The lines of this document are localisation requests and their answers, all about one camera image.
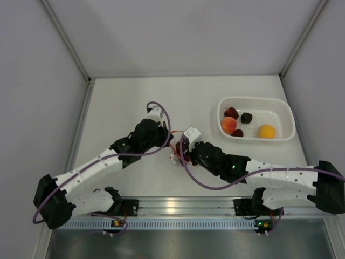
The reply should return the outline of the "purple fake grapes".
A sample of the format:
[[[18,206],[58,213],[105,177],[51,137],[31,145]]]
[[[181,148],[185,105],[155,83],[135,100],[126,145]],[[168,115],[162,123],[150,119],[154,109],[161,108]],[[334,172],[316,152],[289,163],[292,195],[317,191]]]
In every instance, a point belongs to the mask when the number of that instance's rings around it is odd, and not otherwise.
[[[185,161],[187,161],[187,160],[188,160],[188,157],[184,154],[184,152],[183,152],[183,147],[181,147],[181,146],[182,146],[182,144],[181,144],[180,141],[176,143],[176,151],[175,151],[175,154],[176,154],[176,156],[177,156],[179,159],[183,158]]]

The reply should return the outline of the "dark purple fake plum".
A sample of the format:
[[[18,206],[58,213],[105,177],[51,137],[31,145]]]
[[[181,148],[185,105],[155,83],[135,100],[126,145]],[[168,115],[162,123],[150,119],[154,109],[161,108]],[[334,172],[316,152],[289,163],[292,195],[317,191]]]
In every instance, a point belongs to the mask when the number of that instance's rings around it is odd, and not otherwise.
[[[240,121],[242,124],[250,124],[253,119],[253,115],[251,113],[243,113],[241,115]]]

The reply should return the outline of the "dark red fake apple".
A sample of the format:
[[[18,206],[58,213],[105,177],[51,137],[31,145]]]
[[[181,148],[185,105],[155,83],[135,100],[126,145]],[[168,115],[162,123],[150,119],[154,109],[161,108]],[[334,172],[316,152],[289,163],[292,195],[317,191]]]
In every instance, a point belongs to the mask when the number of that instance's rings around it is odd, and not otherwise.
[[[237,110],[233,107],[229,107],[225,112],[224,112],[224,116],[225,117],[232,117],[235,120],[237,120],[239,118],[239,114],[237,112]]]

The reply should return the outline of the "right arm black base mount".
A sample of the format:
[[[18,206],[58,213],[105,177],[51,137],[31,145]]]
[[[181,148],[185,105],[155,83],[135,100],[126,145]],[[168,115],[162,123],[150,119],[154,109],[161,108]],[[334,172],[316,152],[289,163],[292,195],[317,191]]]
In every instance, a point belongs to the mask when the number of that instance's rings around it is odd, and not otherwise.
[[[241,216],[245,219],[257,219],[260,216],[266,216],[266,212],[262,209],[254,208],[252,199],[235,199],[233,200],[234,210],[236,216]]]

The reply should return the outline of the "yellow fake peach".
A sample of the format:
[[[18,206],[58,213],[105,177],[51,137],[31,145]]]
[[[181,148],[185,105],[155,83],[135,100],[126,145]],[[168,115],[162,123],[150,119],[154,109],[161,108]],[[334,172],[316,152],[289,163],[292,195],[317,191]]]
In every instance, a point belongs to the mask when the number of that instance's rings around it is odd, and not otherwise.
[[[257,137],[262,139],[274,139],[275,128],[271,125],[262,125],[258,128]]]

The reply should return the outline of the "dark red fake fig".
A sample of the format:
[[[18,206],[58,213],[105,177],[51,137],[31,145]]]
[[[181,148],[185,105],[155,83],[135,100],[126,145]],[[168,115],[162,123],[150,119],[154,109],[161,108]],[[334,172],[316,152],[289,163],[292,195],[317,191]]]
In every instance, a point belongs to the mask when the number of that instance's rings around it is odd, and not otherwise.
[[[244,136],[244,132],[241,129],[235,130],[232,134],[233,137],[242,138]]]

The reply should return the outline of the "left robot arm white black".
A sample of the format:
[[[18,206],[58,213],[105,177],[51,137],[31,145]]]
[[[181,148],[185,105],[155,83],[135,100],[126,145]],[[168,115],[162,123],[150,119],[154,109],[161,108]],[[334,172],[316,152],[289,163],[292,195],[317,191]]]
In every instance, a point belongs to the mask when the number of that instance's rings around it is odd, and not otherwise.
[[[86,164],[55,177],[45,175],[39,180],[35,193],[33,203],[37,210],[32,222],[44,222],[49,229],[57,229],[79,215],[122,215],[123,199],[115,188],[106,187],[90,193],[86,189],[142,157],[159,152],[172,138],[170,120],[143,119],[129,136],[115,141]]]

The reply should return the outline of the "orange fake peach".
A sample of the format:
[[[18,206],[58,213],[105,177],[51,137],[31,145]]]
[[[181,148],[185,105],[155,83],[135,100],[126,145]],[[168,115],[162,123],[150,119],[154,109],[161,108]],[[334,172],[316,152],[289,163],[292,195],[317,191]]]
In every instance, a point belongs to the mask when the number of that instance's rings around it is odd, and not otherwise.
[[[220,121],[220,126],[226,134],[231,135],[237,129],[237,121],[233,117],[224,117]]]

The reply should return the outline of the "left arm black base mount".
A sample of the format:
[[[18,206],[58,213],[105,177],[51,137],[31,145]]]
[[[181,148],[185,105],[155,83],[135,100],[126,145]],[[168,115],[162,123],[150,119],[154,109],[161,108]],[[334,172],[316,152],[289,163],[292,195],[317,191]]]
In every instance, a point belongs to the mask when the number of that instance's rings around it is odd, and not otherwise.
[[[138,209],[139,200],[124,199],[121,202],[115,203],[115,207],[111,210],[110,214],[117,217],[137,217]]]

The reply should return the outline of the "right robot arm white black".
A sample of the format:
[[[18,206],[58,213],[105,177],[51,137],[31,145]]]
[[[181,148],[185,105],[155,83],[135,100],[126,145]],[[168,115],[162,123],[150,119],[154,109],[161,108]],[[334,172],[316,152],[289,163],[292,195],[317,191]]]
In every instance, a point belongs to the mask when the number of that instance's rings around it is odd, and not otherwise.
[[[283,207],[314,206],[330,214],[344,214],[344,177],[328,161],[316,166],[287,167],[247,156],[226,154],[209,142],[198,142],[183,156],[227,182],[254,188],[251,206],[257,214]]]

